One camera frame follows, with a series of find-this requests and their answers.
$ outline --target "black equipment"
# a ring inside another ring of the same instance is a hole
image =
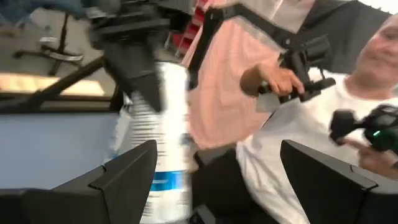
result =
[[[0,190],[0,223],[139,223],[156,161],[151,140],[52,190]]]
[[[398,181],[294,141],[282,141],[280,157],[311,224],[398,222]]]
[[[91,45],[102,50],[103,56],[44,90],[0,102],[0,112],[36,111],[46,100],[102,67],[125,94],[138,91],[155,111],[162,110],[154,47],[161,43],[162,34],[167,35],[170,21],[159,12],[158,1],[84,0],[82,3],[91,22],[88,32]]]
[[[305,93],[299,95],[294,91],[290,96],[281,97],[281,103],[299,97],[301,101],[307,101],[320,94],[320,91],[335,84],[334,79],[323,77],[322,80],[314,83],[308,76],[310,67],[322,67],[324,59],[327,58],[330,46],[326,36],[317,37],[310,40],[302,40],[297,34],[282,29],[270,21],[263,19],[258,14],[252,12],[244,4],[237,3],[231,6],[220,8],[209,8],[205,14],[203,32],[193,54],[189,65],[190,89],[198,85],[198,71],[206,56],[211,40],[221,27],[224,21],[241,16],[254,26],[260,28],[269,35],[278,45],[287,49],[286,53],[280,58],[283,60],[281,66],[291,69],[296,76],[303,82]],[[259,93],[271,92],[269,86],[261,86]]]
[[[380,152],[391,150],[398,154],[398,108],[380,105],[358,121],[350,110],[337,110],[330,124],[330,138],[341,145],[339,139],[355,129],[364,129],[365,138]]]

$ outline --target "chair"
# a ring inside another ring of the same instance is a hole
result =
[[[24,55],[31,55],[36,57],[43,57],[55,60],[52,68],[48,72],[48,76],[55,76],[62,63],[69,63],[70,65],[74,65],[76,67],[80,67],[83,61],[84,55],[83,54],[76,54],[73,52],[69,52],[65,50],[67,45],[67,33],[68,33],[68,19],[69,14],[65,13],[65,17],[63,19],[63,26],[61,35],[59,38],[58,47],[54,47],[53,43],[58,42],[56,38],[53,37],[44,37],[40,40],[40,50],[39,51],[31,51],[31,50],[18,50],[14,52],[14,58],[21,58]]]

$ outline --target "hand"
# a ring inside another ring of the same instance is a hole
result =
[[[272,91],[279,96],[287,96],[296,88],[298,93],[304,93],[303,83],[293,71],[280,68],[278,65],[270,66],[259,64],[256,66],[263,80],[268,82]]]
[[[378,152],[372,147],[352,139],[343,139],[342,142],[358,149],[360,167],[375,174],[398,180],[398,169],[392,167],[396,160],[391,158],[391,155]]]

